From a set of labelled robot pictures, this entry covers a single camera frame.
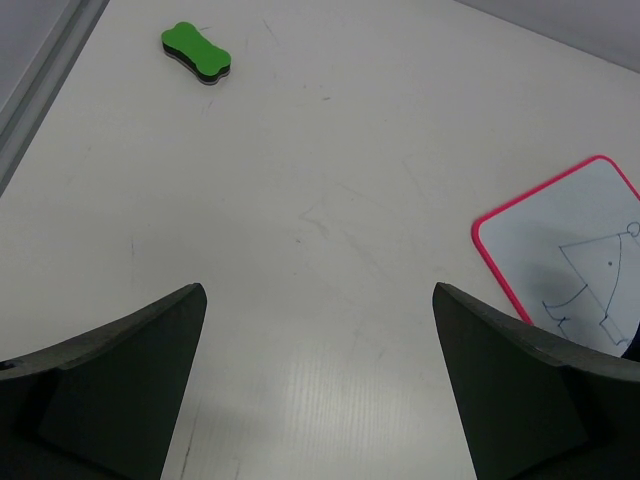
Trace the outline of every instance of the drawing on whiteboard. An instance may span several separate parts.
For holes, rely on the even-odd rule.
[[[585,339],[593,335],[595,329],[604,332],[616,346],[631,341],[640,319],[639,235],[640,222],[631,222],[623,232],[559,245],[581,284],[562,303],[542,302],[547,315],[557,322],[561,336],[586,345]],[[621,329],[616,318],[622,319],[627,327]]]

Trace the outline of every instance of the pink frame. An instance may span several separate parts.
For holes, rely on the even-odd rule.
[[[495,261],[491,258],[491,255],[489,254],[489,251],[483,245],[482,240],[480,239],[480,228],[482,227],[482,224],[484,222],[486,222],[487,220],[495,217],[496,215],[498,215],[498,214],[504,212],[505,210],[507,210],[508,208],[511,208],[514,205],[517,205],[518,203],[522,202],[523,200],[526,200],[527,198],[531,197],[532,195],[535,195],[536,193],[544,190],[548,186],[553,185],[554,183],[562,180],[563,178],[571,175],[572,173],[577,172],[581,168],[584,168],[587,165],[590,165],[591,163],[596,162],[598,160],[605,160],[605,161],[609,162],[613,166],[613,168],[615,168],[616,171],[620,174],[622,179],[629,186],[629,188],[635,194],[635,196],[638,197],[638,200],[640,200],[640,193],[638,193],[638,191],[631,184],[631,182],[629,181],[627,176],[622,172],[622,170],[620,170],[620,167],[618,167],[618,165],[613,160],[611,160],[609,157],[605,157],[604,155],[596,155],[595,157],[591,157],[591,158],[589,158],[589,159],[587,159],[587,160],[585,160],[583,162],[580,162],[578,165],[575,165],[574,167],[571,167],[569,170],[567,170],[565,172],[562,172],[559,175],[556,175],[555,177],[553,177],[550,180],[547,180],[546,182],[542,183],[541,185],[538,185],[537,187],[532,188],[528,192],[523,193],[522,195],[514,198],[513,200],[505,203],[504,205],[496,208],[495,210],[490,211],[489,213],[483,215],[482,217],[478,218],[475,222],[473,222],[473,226],[471,227],[471,238],[473,239],[473,243],[475,244],[476,248],[480,252],[480,255],[482,255],[482,258],[484,259],[486,264],[489,266],[489,269],[491,270],[493,275],[498,280],[498,283],[500,284],[500,286],[502,287],[504,292],[507,294],[507,297],[509,297],[509,300],[511,301],[511,303],[515,307],[516,311],[518,312],[518,315],[520,315],[520,317],[522,318],[522,320],[525,323],[533,325],[533,321],[531,320],[531,317],[529,317],[529,315],[527,314],[526,310],[524,309],[524,306],[520,303],[520,301],[518,300],[518,297],[516,297],[516,294],[511,289],[511,286],[507,282],[507,279],[504,277],[504,275],[502,275],[502,272],[498,268],[498,265],[496,265]]]

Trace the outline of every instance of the scuff mark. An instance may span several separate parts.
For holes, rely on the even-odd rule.
[[[407,160],[409,160],[411,157],[413,157],[413,155],[409,155],[408,157],[405,157],[401,162],[402,166],[407,171],[407,175],[409,175],[409,178],[411,179],[413,184],[416,186],[416,190],[418,190],[418,195],[420,195],[424,199],[425,202],[429,203],[429,200],[427,199],[427,196],[422,191],[422,188],[420,188],[420,184],[418,183],[418,179],[416,178],[415,174],[409,168],[409,165],[407,165]]]
[[[339,187],[344,188],[347,192],[353,193],[355,196],[360,197],[363,200],[366,200],[367,202],[373,203],[376,207],[380,207],[384,211],[393,214],[393,212],[391,210],[389,210],[387,207],[385,207],[384,205],[382,205],[379,202],[376,202],[373,198],[365,195],[364,193],[358,192],[357,190],[354,190],[353,188],[346,186],[344,183],[337,183],[336,185],[338,185]]]
[[[322,235],[322,237],[325,240],[329,239],[329,234],[331,233],[329,231],[329,229],[322,224],[322,222],[320,222],[320,220],[315,220],[313,218],[309,218],[307,217],[307,214],[309,212],[311,212],[311,210],[313,210],[315,208],[316,205],[312,205],[308,210],[302,212],[300,215],[298,215],[298,219],[302,220],[303,222],[307,222],[310,223],[311,225],[315,225],[315,227],[318,229],[318,231],[320,232],[320,235]]]
[[[267,30],[269,31],[269,34],[273,37],[273,39],[276,42],[276,45],[280,46],[280,41],[278,40],[278,37],[276,37],[275,33],[273,33],[273,30],[271,30],[271,27],[269,26],[269,24],[267,23],[267,21],[263,18],[262,19],[262,23],[264,23],[264,26],[267,28]]]
[[[202,398],[198,402],[198,408],[196,408],[196,415],[193,418],[193,425],[191,426],[191,436],[189,437],[189,444],[187,445],[187,453],[184,455],[184,463],[182,464],[182,472],[180,473],[180,480],[184,480],[184,473],[187,470],[187,462],[189,461],[189,454],[191,453],[191,444],[193,443],[193,437],[196,433],[196,426],[198,424],[198,416],[200,415],[200,407],[202,406]]]
[[[374,271],[378,272],[379,275],[381,275],[382,277],[384,277],[388,282],[393,283],[393,281],[391,280],[391,277],[389,277],[389,275],[387,274],[387,272],[385,272],[382,267],[380,266],[380,264],[376,261],[375,257],[371,254],[371,252],[369,250],[367,250],[366,247],[364,247],[363,245],[360,244],[360,242],[358,242],[358,239],[354,236],[351,235],[349,233],[347,233],[346,231],[342,230],[343,235],[345,236],[345,238],[347,239],[347,243],[349,244],[349,246],[355,250],[355,252],[358,254],[358,256],[360,257],[360,259],[370,268],[372,268]]]

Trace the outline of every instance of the white surface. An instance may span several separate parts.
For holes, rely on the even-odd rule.
[[[480,238],[533,323],[621,356],[638,329],[640,201],[589,163],[485,221]]]
[[[162,53],[183,19],[215,87]],[[512,313],[471,222],[596,152],[639,183],[639,99],[452,0],[112,0],[0,198],[0,350],[200,281],[165,480],[471,479],[434,283]]]

